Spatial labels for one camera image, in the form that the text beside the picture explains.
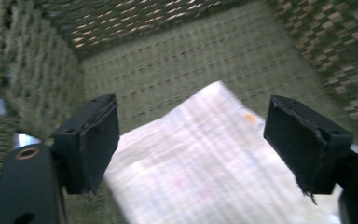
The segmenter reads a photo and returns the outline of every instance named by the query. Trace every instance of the orange spot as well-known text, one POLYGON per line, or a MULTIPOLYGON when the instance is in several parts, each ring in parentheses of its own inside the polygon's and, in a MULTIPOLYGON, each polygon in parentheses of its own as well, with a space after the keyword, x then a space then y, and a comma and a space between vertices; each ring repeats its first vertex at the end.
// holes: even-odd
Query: orange spot
POLYGON ((247 114, 247 115, 245 115, 245 117, 252 123, 255 123, 255 116, 253 116, 251 114, 247 114))

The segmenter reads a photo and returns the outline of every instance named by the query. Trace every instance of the metal ring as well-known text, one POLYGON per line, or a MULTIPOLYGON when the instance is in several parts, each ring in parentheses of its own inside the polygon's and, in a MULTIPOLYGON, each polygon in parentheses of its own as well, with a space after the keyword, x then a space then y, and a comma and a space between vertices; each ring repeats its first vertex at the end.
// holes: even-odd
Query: metal ring
POLYGON ((40 152, 40 149, 37 147, 27 147, 20 152, 17 153, 17 160, 28 160, 34 156, 36 156, 40 152))

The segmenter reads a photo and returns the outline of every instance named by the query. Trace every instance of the wicker basket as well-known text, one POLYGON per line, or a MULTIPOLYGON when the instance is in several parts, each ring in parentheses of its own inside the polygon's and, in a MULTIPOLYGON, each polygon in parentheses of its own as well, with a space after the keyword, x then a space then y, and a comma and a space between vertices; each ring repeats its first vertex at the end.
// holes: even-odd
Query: wicker basket
MULTIPOLYGON (((116 93, 125 133, 219 79, 263 116, 292 97, 358 141, 351 2, 0 0, 0 169, 14 132, 48 141, 88 99, 116 93)), ((104 186, 67 205, 74 223, 124 220, 104 186)))

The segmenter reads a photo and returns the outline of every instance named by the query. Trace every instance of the white cloth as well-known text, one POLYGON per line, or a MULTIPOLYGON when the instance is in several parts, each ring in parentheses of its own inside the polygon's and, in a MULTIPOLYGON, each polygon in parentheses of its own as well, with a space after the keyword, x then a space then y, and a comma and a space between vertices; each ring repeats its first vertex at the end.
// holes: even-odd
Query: white cloth
POLYGON ((130 223, 339 223, 339 189, 303 196, 263 125, 215 82, 121 136, 104 178, 130 223))

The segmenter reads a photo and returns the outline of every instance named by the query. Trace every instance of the hole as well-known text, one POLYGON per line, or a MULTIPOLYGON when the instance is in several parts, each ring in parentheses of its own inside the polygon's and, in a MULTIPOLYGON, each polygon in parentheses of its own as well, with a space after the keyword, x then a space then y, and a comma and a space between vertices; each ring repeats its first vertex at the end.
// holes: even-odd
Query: hole
POLYGON ((34 214, 24 213, 13 222, 13 224, 28 224, 34 220, 34 214))
POLYGON ((67 130, 65 130, 66 133, 72 133, 74 131, 75 131, 75 129, 67 129, 67 130))
POLYGON ((36 156, 39 153, 40 149, 37 147, 28 147, 26 149, 21 150, 16 155, 17 160, 27 160, 34 156, 36 156))

